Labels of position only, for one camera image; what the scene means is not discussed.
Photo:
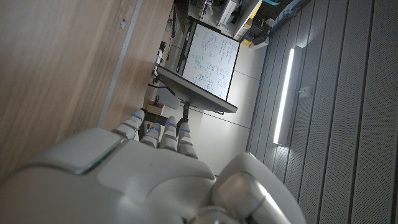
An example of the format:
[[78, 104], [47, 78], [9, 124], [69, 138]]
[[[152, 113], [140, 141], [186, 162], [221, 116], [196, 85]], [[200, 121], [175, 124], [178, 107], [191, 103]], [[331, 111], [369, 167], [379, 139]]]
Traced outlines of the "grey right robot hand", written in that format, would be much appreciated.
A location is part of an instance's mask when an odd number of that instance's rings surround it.
[[304, 223], [286, 186], [251, 153], [214, 174], [187, 123], [141, 134], [136, 111], [48, 148], [1, 183], [2, 223]]

